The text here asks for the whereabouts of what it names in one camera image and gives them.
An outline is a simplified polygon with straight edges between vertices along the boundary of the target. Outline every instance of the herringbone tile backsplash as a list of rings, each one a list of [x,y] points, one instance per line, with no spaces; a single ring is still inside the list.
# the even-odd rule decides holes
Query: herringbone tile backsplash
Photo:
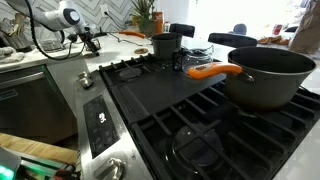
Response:
[[[33,0],[34,7],[40,7],[45,11],[57,9],[60,0]],[[95,24],[104,31],[119,31],[119,28],[110,18],[102,17],[100,5],[107,4],[109,15],[121,26],[124,27],[125,21],[129,20],[132,3],[130,0],[74,0],[79,6],[82,16],[89,24]],[[4,0],[0,0],[0,21],[4,18],[14,19],[16,13]],[[67,33],[73,33],[73,29],[65,30]],[[25,35],[31,40],[30,27],[25,30]]]

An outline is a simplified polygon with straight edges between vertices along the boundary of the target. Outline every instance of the potted plant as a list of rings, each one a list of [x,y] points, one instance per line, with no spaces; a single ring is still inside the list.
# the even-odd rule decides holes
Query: potted plant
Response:
[[[131,0],[133,3],[133,16],[136,17],[139,29],[147,37],[155,34],[155,21],[152,19],[154,0]]]

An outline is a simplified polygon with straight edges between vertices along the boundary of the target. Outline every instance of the gas stove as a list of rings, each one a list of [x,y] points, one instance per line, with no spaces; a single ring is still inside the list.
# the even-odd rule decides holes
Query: gas stove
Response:
[[[300,88],[276,112],[245,112],[225,75],[194,80],[152,55],[99,73],[154,179],[272,179],[320,118]]]

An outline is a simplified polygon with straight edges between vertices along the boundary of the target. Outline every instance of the pot handle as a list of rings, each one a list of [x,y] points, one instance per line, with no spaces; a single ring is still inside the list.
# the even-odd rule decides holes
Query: pot handle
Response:
[[[198,66],[193,66],[188,69],[188,75],[194,79],[202,79],[214,76],[220,73],[242,73],[242,67],[225,62],[211,62]]]

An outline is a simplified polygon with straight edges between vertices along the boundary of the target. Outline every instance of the green light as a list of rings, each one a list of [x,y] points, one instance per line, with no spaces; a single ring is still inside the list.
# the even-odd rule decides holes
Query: green light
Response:
[[[0,180],[12,180],[14,177],[14,172],[0,165]]]

